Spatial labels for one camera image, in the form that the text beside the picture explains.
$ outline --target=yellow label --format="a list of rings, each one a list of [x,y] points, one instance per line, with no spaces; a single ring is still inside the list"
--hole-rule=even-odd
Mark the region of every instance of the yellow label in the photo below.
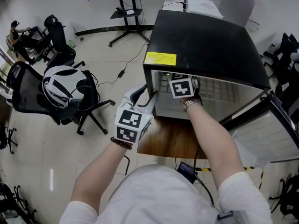
[[[159,65],[176,65],[176,61],[176,54],[147,52],[144,62]]]

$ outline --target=floor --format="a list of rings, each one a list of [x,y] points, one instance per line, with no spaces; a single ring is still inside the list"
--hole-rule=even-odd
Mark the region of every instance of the floor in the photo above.
[[[119,32],[104,32],[94,35],[85,35],[76,48],[76,62],[85,61],[84,69],[90,70],[100,83],[112,82],[118,73],[125,67],[126,63],[138,54],[144,40],[136,34],[131,34],[125,39],[116,43],[112,48],[108,42],[119,35]],[[121,102],[123,94],[130,88],[145,84],[142,69],[142,61],[146,47],[141,54],[131,62],[121,79],[114,85],[102,84],[98,91],[101,100],[112,99],[116,106],[107,105],[94,112],[97,119],[109,131],[104,135],[102,131],[88,118],[84,125],[84,135],[76,134],[75,124],[57,126],[50,117],[38,114],[23,114],[13,111],[9,127],[16,128],[15,140],[19,146],[15,154],[11,155],[9,150],[0,152],[0,175],[10,186],[20,185],[21,193],[31,206],[37,209],[36,217],[43,224],[57,224],[68,204],[72,187],[78,175],[84,168],[99,155],[109,144],[109,139],[114,130],[114,117],[116,109]],[[39,62],[34,68],[43,73],[46,65]],[[140,98],[140,104],[145,103],[147,94]],[[176,163],[185,161],[192,165],[193,160],[181,160],[173,158],[162,158],[144,154],[137,154],[136,147],[127,152],[131,160],[128,171],[158,161],[162,165],[175,168]],[[298,171],[299,161],[286,163],[274,163],[265,167],[262,194],[268,199],[276,196],[279,180],[286,178],[289,173],[295,174]],[[111,193],[125,177],[127,160],[124,158],[112,183],[104,193],[101,200],[100,212],[105,208]],[[197,167],[208,168],[209,162],[198,160]],[[248,170],[254,185],[260,185],[261,169]],[[219,207],[219,199],[213,178],[210,172],[200,172],[199,177],[214,197],[216,206]],[[209,200],[207,192],[202,189],[199,183],[194,185],[198,192]],[[280,221],[279,210],[273,215],[274,223],[287,223]]]

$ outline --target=wooden table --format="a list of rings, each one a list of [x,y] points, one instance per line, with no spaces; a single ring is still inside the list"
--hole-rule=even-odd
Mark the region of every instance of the wooden table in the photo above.
[[[198,141],[189,120],[155,117],[139,142],[137,152],[171,158],[194,159]],[[200,149],[198,159],[206,159]]]

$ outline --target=bracelet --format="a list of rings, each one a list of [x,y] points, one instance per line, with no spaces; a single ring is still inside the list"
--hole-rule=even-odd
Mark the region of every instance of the bracelet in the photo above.
[[[124,141],[121,141],[121,140],[117,140],[115,139],[114,137],[111,137],[110,140],[113,142],[113,143],[116,143],[117,145],[120,145],[128,150],[131,150],[132,149],[132,146],[131,144],[127,143],[127,142],[124,142]]]

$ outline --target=monitor stand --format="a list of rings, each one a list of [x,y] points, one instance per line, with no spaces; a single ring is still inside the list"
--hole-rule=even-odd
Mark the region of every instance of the monitor stand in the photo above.
[[[144,31],[144,29],[140,29],[139,27],[139,21],[138,21],[138,16],[140,15],[140,13],[142,12],[142,9],[137,9],[136,8],[136,1],[132,0],[132,4],[133,4],[133,10],[134,13],[133,14],[127,14],[127,10],[125,10],[124,5],[123,5],[123,1],[120,0],[120,4],[121,7],[123,8],[124,12],[123,14],[118,14],[117,11],[115,11],[113,13],[113,15],[111,16],[111,19],[115,19],[115,18],[123,18],[126,24],[126,28],[125,28],[125,32],[116,37],[114,40],[112,40],[111,42],[109,42],[109,47],[112,47],[113,43],[117,42],[118,40],[120,40],[121,38],[125,37],[126,35],[130,34],[130,33],[137,33],[139,34],[144,40],[146,40],[147,42],[149,42],[149,39],[142,33]],[[128,25],[128,20],[127,17],[135,17],[135,23],[136,23],[136,30],[131,30],[129,25]]]

